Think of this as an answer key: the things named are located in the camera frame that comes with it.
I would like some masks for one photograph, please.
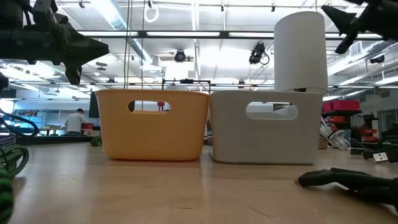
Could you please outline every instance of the table surface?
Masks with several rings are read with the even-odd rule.
[[[228,165],[199,161],[112,161],[88,143],[29,146],[14,181],[10,223],[389,224],[392,206],[350,197],[337,185],[302,188],[309,170],[340,167],[397,177],[397,164],[321,150],[314,166]]]

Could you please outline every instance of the green cable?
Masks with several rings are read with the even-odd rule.
[[[90,141],[90,144],[92,146],[100,146],[102,145],[102,138],[99,136],[93,137],[93,139]]]
[[[29,151],[25,146],[13,145],[0,150],[0,164],[8,171],[8,175],[15,177],[26,166],[29,160]]]
[[[11,185],[12,177],[0,169],[0,224],[7,224],[14,209],[14,194]]]
[[[25,146],[13,145],[0,147],[0,224],[7,224],[14,210],[12,179],[19,174],[29,160],[29,151]]]

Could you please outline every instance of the ceiling pipe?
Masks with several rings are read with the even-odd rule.
[[[396,66],[398,66],[398,62],[391,63],[391,64],[386,65],[386,66],[384,66],[384,67],[377,68],[377,69],[375,69],[375,70],[373,70],[373,71],[371,71],[371,72],[368,72],[368,73],[365,73],[365,74],[363,74],[363,75],[359,75],[359,76],[357,76],[357,77],[350,78],[349,80],[343,81],[343,82],[341,82],[341,83],[339,84],[339,86],[340,86],[340,85],[347,85],[347,84],[350,84],[350,83],[354,83],[354,82],[359,81],[359,80],[361,80],[361,79],[363,79],[363,78],[369,77],[369,76],[371,76],[371,75],[375,75],[375,74],[377,74],[377,73],[380,73],[380,72],[382,72],[382,71],[384,71],[384,70],[387,70],[387,69],[390,69],[390,68],[394,68],[394,67],[396,67]]]
[[[95,0],[92,1],[91,4],[99,13],[101,13],[104,19],[114,30],[131,30],[129,27],[127,27],[126,22],[120,15],[119,9],[114,0]],[[130,45],[138,57],[141,58],[142,56],[141,60],[143,63],[151,64],[153,62],[152,57],[148,54],[148,52],[145,51],[145,49],[143,49],[137,39],[126,38],[126,42]]]
[[[374,58],[381,53],[386,54],[396,46],[398,45],[397,42],[394,40],[388,40],[388,41],[382,40],[370,45],[368,48],[366,48],[364,51],[362,51],[357,55],[354,56],[347,55],[344,58],[338,58],[329,63],[328,76],[334,75],[347,68],[350,68],[353,65],[356,65],[360,61]]]

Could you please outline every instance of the black cable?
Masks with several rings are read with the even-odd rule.
[[[130,16],[130,1],[131,0],[128,0],[127,1],[127,24],[126,24],[126,43],[125,43],[125,45],[124,45],[124,62],[123,62],[123,76],[124,76],[124,83],[123,83],[123,89],[125,90],[126,89],[126,58],[127,58],[127,43],[128,43],[128,40],[129,40],[129,22],[130,22],[130,20],[129,20],[129,16]]]
[[[266,57],[268,58],[268,61],[267,61],[267,63],[262,63],[262,62],[260,61],[260,64],[262,64],[262,65],[268,65],[268,63],[269,63],[269,61],[270,61],[269,56],[267,55],[267,53],[265,53],[264,56],[266,56]]]
[[[387,140],[391,140],[391,139],[395,139],[398,141],[398,136],[387,136],[384,138],[381,138],[375,149],[369,149],[368,147],[365,147],[368,150],[365,150],[362,152],[362,156],[365,159],[370,159],[373,158],[373,154],[377,154],[377,153],[382,153],[382,152],[387,152],[387,151],[391,151],[391,150],[398,150],[398,145],[393,144],[393,145],[385,145],[383,144],[385,141]]]
[[[0,113],[4,114],[5,116],[8,116],[10,118],[14,118],[14,119],[18,119],[20,121],[26,122],[26,123],[28,123],[28,124],[33,126],[33,129],[34,129],[33,133],[30,134],[30,135],[27,135],[27,134],[24,134],[24,133],[18,131],[15,127],[7,124],[6,121],[3,119],[3,117],[0,117],[0,124],[4,125],[8,130],[10,130],[12,133],[15,133],[17,136],[23,137],[23,138],[24,137],[33,137],[33,136],[36,136],[39,133],[39,129],[38,129],[37,125],[33,121],[29,121],[28,119],[21,118],[20,116],[16,116],[16,115],[13,115],[13,114],[6,113],[1,108],[0,108]]]

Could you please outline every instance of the white cylinder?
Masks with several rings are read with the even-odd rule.
[[[275,90],[327,93],[325,21],[317,12],[297,12],[274,29]]]

